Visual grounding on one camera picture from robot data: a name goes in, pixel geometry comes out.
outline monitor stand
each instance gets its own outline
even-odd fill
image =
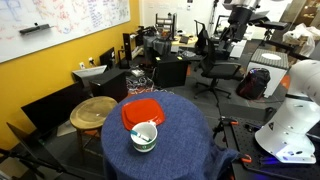
[[[70,120],[66,121],[65,123],[61,124],[57,129],[57,137],[75,132],[76,128],[72,126]]]

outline black bag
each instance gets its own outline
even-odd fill
[[[260,99],[267,89],[270,73],[264,68],[252,68],[240,82],[236,93],[249,100]]]

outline round stool seat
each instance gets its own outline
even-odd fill
[[[90,130],[99,128],[116,105],[117,101],[106,96],[87,99],[73,109],[70,115],[70,122],[76,129]]]

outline white robot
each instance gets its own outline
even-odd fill
[[[221,40],[238,42],[247,24],[253,20],[260,0],[225,0],[224,7],[232,10]],[[290,87],[286,99],[273,118],[255,133],[258,144],[283,163],[314,164],[315,147],[306,133],[320,119],[320,61],[304,60],[289,71]]]
[[[304,60],[289,71],[286,99],[255,133],[258,144],[283,163],[314,164],[315,147],[306,133],[320,119],[320,61]]]

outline white cup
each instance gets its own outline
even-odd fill
[[[156,128],[156,123],[153,121],[142,122],[136,124],[133,128],[133,131],[147,137],[150,141],[146,141],[137,135],[131,134],[131,139],[133,141],[133,147],[140,152],[149,152],[156,145],[156,139],[158,131]]]

